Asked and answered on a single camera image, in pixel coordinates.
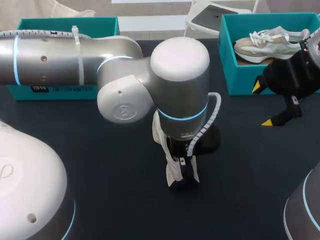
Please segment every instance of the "black table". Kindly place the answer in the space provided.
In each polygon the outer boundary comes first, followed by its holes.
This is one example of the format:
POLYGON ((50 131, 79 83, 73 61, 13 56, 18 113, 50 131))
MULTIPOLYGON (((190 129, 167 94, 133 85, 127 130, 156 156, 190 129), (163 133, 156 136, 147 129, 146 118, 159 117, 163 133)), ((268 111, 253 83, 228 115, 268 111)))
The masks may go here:
MULTIPOLYGON (((301 104, 304 117, 261 127, 284 109, 282 97, 228 96, 217 41, 202 42, 210 52, 210 90, 222 96, 215 121, 222 144, 198 158, 200 186, 190 192, 167 186, 153 112, 117 125, 103 119, 94 100, 15 102, 0 87, 0 118, 50 145, 64 162, 81 239, 287 239, 286 200, 319 161, 320 96, 301 104)), ((145 56, 158 43, 139 42, 145 56)))

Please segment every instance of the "white chair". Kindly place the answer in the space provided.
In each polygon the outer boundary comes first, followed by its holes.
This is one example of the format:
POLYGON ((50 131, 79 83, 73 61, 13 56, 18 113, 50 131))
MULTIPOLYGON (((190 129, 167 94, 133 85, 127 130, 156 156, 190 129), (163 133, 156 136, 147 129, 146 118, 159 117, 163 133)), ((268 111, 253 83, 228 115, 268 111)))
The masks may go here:
POLYGON ((189 29, 202 31, 215 36, 219 35, 220 22, 223 14, 251 14, 255 13, 259 0, 255 0, 252 12, 248 9, 222 6, 209 0, 192 0, 191 8, 186 16, 184 36, 189 29))

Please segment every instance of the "blue led ring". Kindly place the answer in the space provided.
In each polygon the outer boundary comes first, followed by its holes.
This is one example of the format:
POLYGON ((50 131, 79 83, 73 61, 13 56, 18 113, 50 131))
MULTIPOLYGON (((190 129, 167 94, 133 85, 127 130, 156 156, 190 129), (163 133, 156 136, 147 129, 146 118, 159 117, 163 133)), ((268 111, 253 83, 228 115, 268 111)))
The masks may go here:
POLYGON ((168 119, 172 119, 175 121, 188 121, 188 120, 195 119, 196 117, 200 116, 206 110, 207 106, 208 106, 208 103, 205 105, 204 109, 202 109, 202 111, 196 115, 189 116, 189 117, 182 117, 182 118, 169 116, 169 115, 165 114, 163 111, 161 111, 159 108, 158 108, 158 111, 159 111, 159 113, 161 113, 163 116, 165 116, 168 119))

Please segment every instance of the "cable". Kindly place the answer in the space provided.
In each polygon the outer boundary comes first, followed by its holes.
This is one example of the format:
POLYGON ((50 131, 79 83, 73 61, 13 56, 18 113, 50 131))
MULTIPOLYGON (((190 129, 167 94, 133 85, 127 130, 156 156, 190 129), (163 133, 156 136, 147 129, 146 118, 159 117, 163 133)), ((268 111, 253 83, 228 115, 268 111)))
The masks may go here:
POLYGON ((206 124, 203 126, 203 128, 195 135, 195 137, 192 139, 192 141, 189 144, 189 147, 187 149, 186 155, 188 157, 191 157, 194 153, 194 147, 197 143, 197 141, 203 136, 203 134, 210 128, 210 126, 214 123, 214 120, 217 117, 217 114, 219 112, 220 106, 221 106, 221 96, 217 92, 209 92, 209 96, 215 96, 216 97, 216 104, 215 108, 213 110, 213 113, 209 120, 206 122, 206 124))
MULTIPOLYGON (((74 38, 72 32, 66 31, 48 31, 48 30, 11 30, 0 31, 0 38, 10 38, 14 36, 43 36, 54 38, 74 38)), ((79 33, 79 38, 90 39, 89 36, 79 33)))
POLYGON ((252 13, 255 14, 258 8, 259 0, 255 0, 252 13))

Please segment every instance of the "white sneaker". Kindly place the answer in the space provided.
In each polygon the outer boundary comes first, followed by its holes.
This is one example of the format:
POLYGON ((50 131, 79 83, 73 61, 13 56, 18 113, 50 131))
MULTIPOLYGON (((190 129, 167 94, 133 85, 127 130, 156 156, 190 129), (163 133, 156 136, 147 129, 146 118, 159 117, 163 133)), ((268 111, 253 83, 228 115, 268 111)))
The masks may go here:
MULTIPOLYGON (((165 158, 167 161, 166 165, 166 180, 168 186, 170 187, 174 181, 181 181, 183 179, 180 163, 178 161, 174 161, 167 145, 167 136, 165 135, 164 131, 160 126, 160 119, 158 110, 155 111, 153 115, 153 122, 152 122, 152 135, 153 140, 162 146, 162 149, 165 153, 165 158)), ((191 164, 193 168, 194 179, 199 183, 199 177, 197 173, 197 162, 196 156, 192 156, 191 164)))
POLYGON ((299 42, 310 36, 308 29, 294 32, 278 26, 241 38, 234 45, 237 57, 250 63, 261 63, 268 58, 289 59, 301 50, 299 42))

